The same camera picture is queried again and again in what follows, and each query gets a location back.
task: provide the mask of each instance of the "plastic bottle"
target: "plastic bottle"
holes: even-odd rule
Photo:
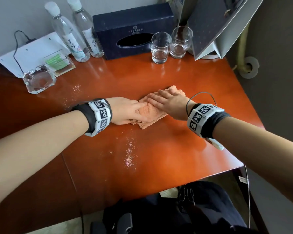
[[[86,43],[74,24],[72,24],[65,16],[61,15],[58,5],[53,2],[47,2],[45,9],[52,16],[52,27],[58,36],[65,43],[74,58],[78,62],[86,62],[90,58],[90,52]]]
[[[104,55],[101,44],[93,28],[93,20],[90,14],[82,8],[80,0],[67,0],[73,11],[73,20],[75,25],[82,31],[86,39],[87,47],[93,57]]]

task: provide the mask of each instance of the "gray wall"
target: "gray wall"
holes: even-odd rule
[[[55,1],[62,15],[71,19],[66,0],[0,0],[0,56],[15,49],[14,32],[22,30],[30,38],[40,38],[53,32],[50,15],[44,9],[48,1]],[[146,6],[163,0],[80,0],[90,15]],[[17,33],[20,45],[26,38]]]
[[[235,49],[228,59],[235,64]],[[293,0],[264,0],[254,15],[247,56],[260,63],[253,79],[238,77],[265,128],[293,141]],[[293,203],[250,171],[250,188],[270,234],[293,233]]]

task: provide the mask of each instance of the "folded cloth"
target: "folded cloth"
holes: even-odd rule
[[[185,93],[182,90],[177,90],[176,86],[170,86],[168,89],[165,89],[164,91],[171,91],[172,93],[179,93],[182,95],[185,95]],[[137,121],[137,120],[133,120],[131,122],[131,124],[135,125],[138,124],[140,126],[141,129],[145,129],[148,126],[154,124],[155,122],[157,122],[159,119],[165,117],[167,115],[166,112],[154,107],[152,104],[150,104],[147,99],[148,99],[148,95],[143,97],[142,99],[139,100],[139,102],[147,102],[147,105],[138,109],[139,113],[145,117],[147,117],[149,119],[149,122],[142,122],[142,121]]]

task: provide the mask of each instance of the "table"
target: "table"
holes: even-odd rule
[[[194,61],[186,54],[158,65],[151,62],[151,54],[141,54],[75,64],[37,95],[29,94],[21,79],[0,77],[0,138],[65,113],[81,101],[115,96],[139,100],[171,85],[187,96],[208,91],[232,116],[263,127],[226,59]],[[194,101],[213,103],[208,94]],[[57,156],[0,204],[0,233],[25,233],[78,217],[77,200],[87,214],[121,198],[144,197],[243,165],[170,116],[145,130],[111,125],[93,138],[83,135],[63,156],[77,193]]]

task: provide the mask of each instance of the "dark blue tissue box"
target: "dark blue tissue box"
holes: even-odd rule
[[[150,52],[152,35],[172,34],[168,2],[94,15],[93,25],[107,60]]]

